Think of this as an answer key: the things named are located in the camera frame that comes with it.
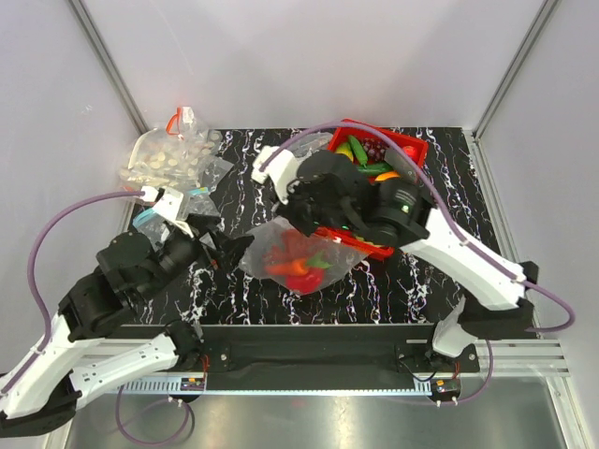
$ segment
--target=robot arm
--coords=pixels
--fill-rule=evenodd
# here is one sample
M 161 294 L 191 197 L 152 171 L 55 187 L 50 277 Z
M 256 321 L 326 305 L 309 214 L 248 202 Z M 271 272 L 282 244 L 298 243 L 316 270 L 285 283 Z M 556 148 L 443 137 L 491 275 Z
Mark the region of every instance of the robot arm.
M 116 386 L 162 369 L 191 369 L 202 356 L 198 329 L 175 321 L 134 350 L 76 366 L 91 348 L 130 322 L 138 304 L 161 292 L 191 264 L 231 270 L 253 240 L 228 239 L 217 228 L 218 217 L 182 216 L 185 196 L 172 189 L 149 189 L 143 199 L 156 201 L 153 209 L 167 221 L 162 247 L 155 251 L 143 234 L 129 231 L 97 254 L 95 271 L 77 281 L 59 303 L 49 344 L 21 376 L 18 371 L 31 354 L 0 378 L 5 392 L 0 397 L 0 437 L 48 433 Z
M 300 232 L 309 236 L 321 225 L 349 229 L 373 244 L 426 260 L 464 287 L 459 306 L 434 330 L 434 355 L 456 358 L 477 339 L 500 340 L 507 328 L 530 325 L 533 306 L 524 287 L 466 248 L 423 188 L 399 178 L 371 184 L 344 155 L 326 151 L 299 164 L 283 150 L 260 170 L 272 154 L 267 147 L 258 156 L 253 178 L 264 182 L 269 175 L 279 199 L 275 212 Z M 534 264 L 510 262 L 460 230 L 519 279 L 536 282 Z

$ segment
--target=green pepper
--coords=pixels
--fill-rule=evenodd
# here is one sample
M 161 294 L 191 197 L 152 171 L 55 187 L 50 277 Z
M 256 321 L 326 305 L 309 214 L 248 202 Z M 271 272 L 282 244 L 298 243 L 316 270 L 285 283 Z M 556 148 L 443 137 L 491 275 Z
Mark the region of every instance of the green pepper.
M 378 176 L 387 173 L 388 171 L 392 171 L 393 167 L 387 162 L 379 162 L 365 167 L 357 167 L 357 169 L 360 173 L 364 173 L 367 176 Z
M 356 156 L 356 159 L 358 159 L 358 163 L 363 167 L 368 164 L 368 154 L 366 154 L 359 140 L 354 136 L 347 136 L 347 141 L 349 142 L 349 146 L 352 147 L 352 152 Z

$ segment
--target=green leaf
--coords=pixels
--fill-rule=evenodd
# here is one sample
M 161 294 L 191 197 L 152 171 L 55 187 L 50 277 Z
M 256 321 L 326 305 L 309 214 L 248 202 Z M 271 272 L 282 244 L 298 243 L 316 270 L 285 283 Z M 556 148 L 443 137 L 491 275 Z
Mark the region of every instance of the green leaf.
M 306 267 L 327 269 L 332 265 L 326 260 L 322 260 L 322 251 L 319 251 L 306 261 Z

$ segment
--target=black cable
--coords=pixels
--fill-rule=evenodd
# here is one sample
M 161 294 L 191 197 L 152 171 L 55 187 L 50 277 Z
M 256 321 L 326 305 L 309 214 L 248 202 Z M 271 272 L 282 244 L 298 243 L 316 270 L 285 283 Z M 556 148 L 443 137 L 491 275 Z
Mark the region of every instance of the black cable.
M 416 380 L 419 382 L 429 382 L 432 380 L 432 378 L 437 374 L 438 369 L 436 369 L 435 371 L 432 372 L 432 374 L 427 377 L 426 379 L 420 379 L 418 376 L 416 376 L 409 368 L 408 366 L 400 359 L 398 359 L 398 362 L 400 362 L 404 368 L 407 369 L 408 373 Z

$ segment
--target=carrot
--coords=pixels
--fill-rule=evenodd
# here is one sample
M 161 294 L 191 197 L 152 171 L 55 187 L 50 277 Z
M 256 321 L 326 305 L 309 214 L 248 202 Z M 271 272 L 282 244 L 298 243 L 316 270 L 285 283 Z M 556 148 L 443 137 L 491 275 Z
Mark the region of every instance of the carrot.
M 306 257 L 302 257 L 286 264 L 266 265 L 265 268 L 271 276 L 304 276 L 309 271 L 306 267 L 307 261 Z

